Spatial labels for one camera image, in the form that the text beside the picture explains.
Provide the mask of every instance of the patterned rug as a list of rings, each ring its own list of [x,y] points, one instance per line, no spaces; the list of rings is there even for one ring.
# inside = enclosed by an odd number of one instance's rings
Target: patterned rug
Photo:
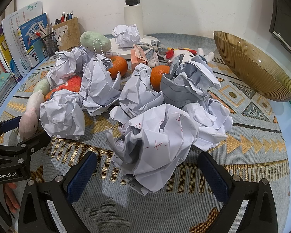
[[[213,39],[180,35],[152,34],[163,44],[173,48],[202,47],[205,53],[215,51]],[[45,77],[54,60],[46,60],[30,76],[8,103],[1,120],[21,115],[26,109],[28,97],[35,84]],[[234,124],[226,140],[210,150],[210,154],[230,174],[238,174],[243,180],[258,182],[269,180],[277,209],[278,232],[282,232],[289,209],[289,163],[280,127],[272,108],[264,97],[244,84],[224,64],[215,51],[209,63],[222,86],[210,88],[210,94],[230,109]],[[122,81],[125,84],[129,73]],[[53,138],[51,143],[32,155],[30,170],[32,179],[38,182],[53,180],[64,175],[91,150],[98,155],[97,170],[93,173],[79,201],[73,206],[90,232],[205,232],[223,204],[214,197],[211,188],[197,167],[197,153],[190,151],[184,163],[174,171],[163,189],[142,196],[122,180],[121,170],[110,164],[112,151],[106,143],[106,127],[119,137],[118,123],[109,119],[109,112],[90,117],[86,110],[85,135],[80,141]],[[18,129],[3,134],[0,144],[14,145],[19,141]],[[17,183],[16,196],[21,202],[27,181]],[[247,202],[230,230],[235,232],[244,214]],[[49,202],[50,210],[60,232],[65,232],[61,221]],[[17,232],[18,215],[15,217]]]

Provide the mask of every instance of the pearl bead chain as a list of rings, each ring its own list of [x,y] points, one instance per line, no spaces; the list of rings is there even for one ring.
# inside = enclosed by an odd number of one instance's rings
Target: pearl bead chain
[[[96,39],[94,40],[94,42],[93,42],[95,55],[97,56],[97,51],[96,51],[95,43],[100,44],[101,55],[104,56],[104,51],[103,51],[103,49],[102,49],[102,44],[101,44],[101,41],[100,41],[98,38],[96,38]]]

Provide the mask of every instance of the stuffed animal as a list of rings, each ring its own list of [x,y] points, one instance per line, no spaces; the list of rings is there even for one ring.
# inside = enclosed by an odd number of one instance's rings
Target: stuffed animal
[[[34,87],[33,92],[36,93],[39,90],[42,90],[42,93],[44,96],[46,96],[48,94],[48,92],[50,91],[50,84],[47,81],[47,79],[44,80],[40,80],[36,86]]]
[[[170,65],[175,57],[177,57],[180,54],[184,54],[184,57],[181,62],[181,64],[183,64],[189,61],[191,58],[193,58],[196,52],[196,54],[199,55],[203,59],[203,61],[206,62],[206,64],[208,64],[208,62],[211,61],[214,57],[213,52],[210,52],[207,56],[204,56],[204,51],[202,48],[198,48],[197,51],[194,51],[194,52],[193,51],[194,50],[190,50],[190,49],[182,49],[182,50],[170,49],[166,52],[166,55],[164,56],[164,60],[166,60],[168,64]]]
[[[84,32],[80,37],[81,44],[95,54],[104,54],[111,49],[110,40],[97,32]]]
[[[36,108],[27,109],[19,121],[18,129],[20,137],[22,138],[22,140],[32,137],[36,133],[37,128],[38,128],[38,117],[36,116]]]
[[[45,102],[45,99],[44,99],[43,91],[39,90],[38,92],[33,93],[29,97],[27,105],[26,105],[26,111],[30,110],[32,108],[35,108],[36,109],[36,116],[39,120],[39,118],[40,118],[40,105],[41,105],[41,103],[44,103],[44,102]]]
[[[53,94],[56,91],[59,91],[61,89],[67,89],[71,92],[80,92],[80,87],[81,87],[81,81],[82,78],[78,75],[73,76],[71,79],[69,79],[65,84],[62,84],[56,88],[54,88],[51,92],[49,92],[46,96],[45,96],[45,100],[48,101],[50,99],[52,99]]]

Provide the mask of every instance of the green plush toy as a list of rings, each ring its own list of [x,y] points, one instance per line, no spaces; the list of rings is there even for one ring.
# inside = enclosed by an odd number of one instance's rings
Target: green plush toy
[[[80,37],[81,44],[95,54],[104,54],[111,49],[110,40],[97,32],[84,32]]]
[[[50,84],[47,81],[47,79],[40,80],[34,87],[33,92],[35,93],[38,92],[39,90],[42,90],[44,96],[46,96],[50,92]]]

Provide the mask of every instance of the blue gripper pad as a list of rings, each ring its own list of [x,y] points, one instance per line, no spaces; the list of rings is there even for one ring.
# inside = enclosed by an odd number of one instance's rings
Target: blue gripper pad
[[[228,185],[203,153],[198,155],[198,167],[204,174],[216,199],[220,202],[227,203],[230,198]]]
[[[6,133],[18,127],[21,116],[7,120],[1,124],[0,131]]]
[[[67,185],[66,200],[69,204],[78,201],[92,173],[96,169],[97,156],[91,152],[73,179]]]

